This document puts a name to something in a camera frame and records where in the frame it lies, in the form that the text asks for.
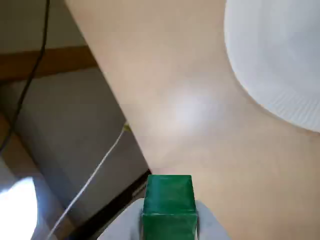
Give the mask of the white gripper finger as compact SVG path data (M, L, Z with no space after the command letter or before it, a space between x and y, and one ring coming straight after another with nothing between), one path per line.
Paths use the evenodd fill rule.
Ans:
M198 240L230 240L227 231L219 223L211 210L201 201L196 200L197 239Z
M121 212L100 234L98 240L142 240L144 198L138 198Z

